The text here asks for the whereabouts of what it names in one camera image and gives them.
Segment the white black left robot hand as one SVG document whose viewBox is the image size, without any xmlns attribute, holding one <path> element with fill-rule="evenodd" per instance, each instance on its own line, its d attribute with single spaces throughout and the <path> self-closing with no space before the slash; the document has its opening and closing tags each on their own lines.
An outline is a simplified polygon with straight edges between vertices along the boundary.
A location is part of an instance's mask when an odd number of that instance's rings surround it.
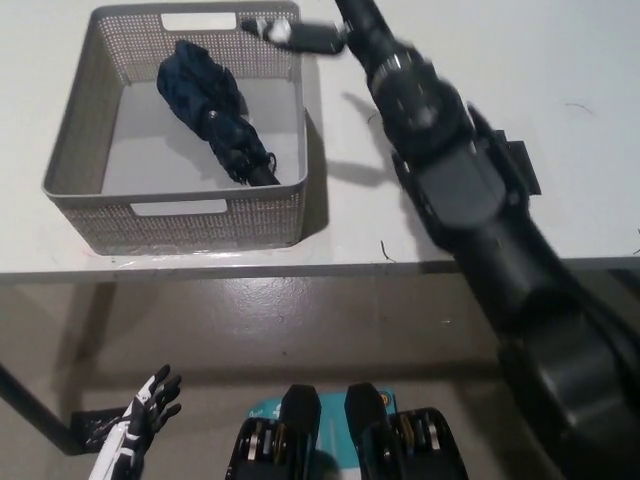
<svg viewBox="0 0 640 480">
<path fill-rule="evenodd" d="M 89 480 L 142 477 L 145 456 L 155 436 L 181 410 L 181 404 L 175 402 L 181 381 L 179 374 L 171 375 L 166 364 L 144 383 L 110 428 Z"/>
</svg>

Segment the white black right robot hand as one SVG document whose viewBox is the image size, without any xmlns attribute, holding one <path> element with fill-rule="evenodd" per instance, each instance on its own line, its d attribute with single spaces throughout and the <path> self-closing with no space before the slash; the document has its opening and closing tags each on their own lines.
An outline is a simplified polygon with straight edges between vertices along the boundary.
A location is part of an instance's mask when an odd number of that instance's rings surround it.
<svg viewBox="0 0 640 480">
<path fill-rule="evenodd" d="M 263 17 L 241 21 L 241 29 L 275 47 L 296 53 L 333 56 L 346 46 L 346 35 L 335 25 Z"/>
</svg>

